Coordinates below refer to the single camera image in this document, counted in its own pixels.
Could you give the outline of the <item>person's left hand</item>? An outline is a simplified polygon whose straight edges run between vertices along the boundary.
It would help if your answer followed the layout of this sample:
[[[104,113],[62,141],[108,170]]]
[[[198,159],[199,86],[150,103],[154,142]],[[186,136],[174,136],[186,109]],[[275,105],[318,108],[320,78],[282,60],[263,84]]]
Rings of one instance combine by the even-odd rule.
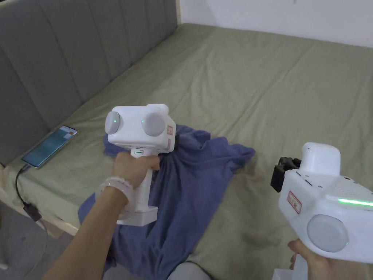
[[[111,175],[123,178],[133,188],[138,188],[149,170],[159,170],[158,156],[140,156],[134,158],[126,152],[118,153],[112,167]]]

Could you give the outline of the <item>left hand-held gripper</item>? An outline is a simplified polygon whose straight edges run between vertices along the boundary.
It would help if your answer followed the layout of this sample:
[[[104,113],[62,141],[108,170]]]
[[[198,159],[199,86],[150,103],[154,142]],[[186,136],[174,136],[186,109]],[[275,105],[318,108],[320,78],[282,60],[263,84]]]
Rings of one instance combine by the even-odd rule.
[[[177,146],[176,124],[165,104],[114,107],[107,115],[105,131],[109,143],[130,151],[135,158],[170,153]],[[156,221],[158,208],[149,205],[152,175],[148,170],[140,186],[130,193],[119,225],[144,226]]]

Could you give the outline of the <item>person's right hand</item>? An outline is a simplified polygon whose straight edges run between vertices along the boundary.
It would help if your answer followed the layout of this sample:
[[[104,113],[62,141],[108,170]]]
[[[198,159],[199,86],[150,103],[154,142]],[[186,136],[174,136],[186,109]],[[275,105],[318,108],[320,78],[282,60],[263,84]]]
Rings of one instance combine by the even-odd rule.
[[[297,257],[306,260],[309,280],[371,280],[367,265],[325,258],[307,248],[300,239],[290,241],[288,247],[293,251],[290,269],[295,267]]]

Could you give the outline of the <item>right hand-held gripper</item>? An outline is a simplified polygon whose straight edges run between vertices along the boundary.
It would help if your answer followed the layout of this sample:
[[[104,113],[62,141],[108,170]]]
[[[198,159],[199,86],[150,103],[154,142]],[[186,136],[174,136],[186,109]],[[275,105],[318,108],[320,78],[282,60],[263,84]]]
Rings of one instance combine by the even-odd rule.
[[[280,158],[270,185],[305,247],[331,260],[342,279],[363,280],[373,262],[373,196],[340,167],[336,147],[308,142],[301,159]]]

